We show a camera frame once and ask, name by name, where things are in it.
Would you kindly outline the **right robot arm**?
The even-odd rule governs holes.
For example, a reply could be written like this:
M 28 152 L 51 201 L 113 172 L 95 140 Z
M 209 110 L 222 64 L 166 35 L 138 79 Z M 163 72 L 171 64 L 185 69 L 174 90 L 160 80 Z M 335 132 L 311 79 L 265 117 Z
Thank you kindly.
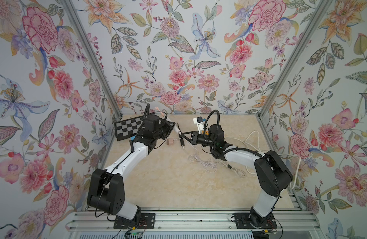
M 181 132 L 178 126 L 174 130 L 182 139 L 192 145 L 208 146 L 215 159 L 234 162 L 253 168 L 256 172 L 261 192 L 257 202 L 250 209 L 247 219 L 252 228 L 263 228 L 266 224 L 274 225 L 273 210 L 294 177 L 279 154 L 273 150 L 260 152 L 248 148 L 234 146 L 225 140 L 220 125 L 220 112 L 212 111 L 206 120 L 195 120 L 198 130 Z

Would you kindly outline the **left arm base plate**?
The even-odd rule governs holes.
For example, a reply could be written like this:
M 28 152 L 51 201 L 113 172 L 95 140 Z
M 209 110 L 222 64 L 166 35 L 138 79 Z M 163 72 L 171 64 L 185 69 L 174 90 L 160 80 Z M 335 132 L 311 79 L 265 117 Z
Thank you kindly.
M 113 228 L 114 229 L 154 229 L 156 222 L 155 213 L 140 213 L 135 216 L 134 219 L 125 219 L 120 216 L 116 216 Z

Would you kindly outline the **white pink electric toothbrush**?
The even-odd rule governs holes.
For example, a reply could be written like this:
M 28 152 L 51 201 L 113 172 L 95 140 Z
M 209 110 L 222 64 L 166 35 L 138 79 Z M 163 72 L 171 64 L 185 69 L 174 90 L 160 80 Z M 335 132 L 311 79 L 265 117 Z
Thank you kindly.
M 171 120 L 169 117 L 168 117 L 168 115 L 167 115 L 167 113 L 166 112 L 164 112 L 164 111 L 161 111 L 158 107 L 155 107 L 155 112 L 156 113 L 161 113 L 166 119 L 165 119 L 165 121 L 168 121 L 170 124 L 173 124 L 173 130 L 177 133 L 177 134 L 181 134 L 182 132 L 181 132 L 181 130 L 178 128 L 178 126 L 177 126 L 177 124 L 173 121 L 173 120 Z

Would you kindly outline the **pink USB charger block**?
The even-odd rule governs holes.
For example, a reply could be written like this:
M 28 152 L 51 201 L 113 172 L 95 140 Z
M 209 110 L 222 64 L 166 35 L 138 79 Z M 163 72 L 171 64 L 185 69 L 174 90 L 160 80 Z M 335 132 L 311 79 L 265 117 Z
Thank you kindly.
M 174 145 L 174 141 L 175 140 L 173 138 L 168 138 L 166 143 L 167 143 L 167 145 Z

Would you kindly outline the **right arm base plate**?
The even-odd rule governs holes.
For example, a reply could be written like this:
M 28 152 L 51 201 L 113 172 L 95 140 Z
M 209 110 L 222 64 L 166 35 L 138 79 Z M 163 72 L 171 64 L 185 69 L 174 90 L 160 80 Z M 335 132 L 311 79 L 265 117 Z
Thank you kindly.
M 235 223 L 237 229 L 273 230 L 278 227 L 272 213 L 266 217 L 255 213 L 234 213 L 230 220 Z

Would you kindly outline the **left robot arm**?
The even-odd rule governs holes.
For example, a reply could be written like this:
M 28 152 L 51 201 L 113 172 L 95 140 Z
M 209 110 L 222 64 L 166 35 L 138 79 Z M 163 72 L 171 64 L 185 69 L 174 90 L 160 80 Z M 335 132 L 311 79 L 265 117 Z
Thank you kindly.
M 161 118 L 151 113 L 150 104 L 147 104 L 141 126 L 135 138 L 129 141 L 129 150 L 111 166 L 93 172 L 87 197 L 88 206 L 138 225 L 141 208 L 126 200 L 124 181 L 135 166 L 157 148 L 157 141 L 167 140 L 172 131 L 181 133 L 167 114 Z

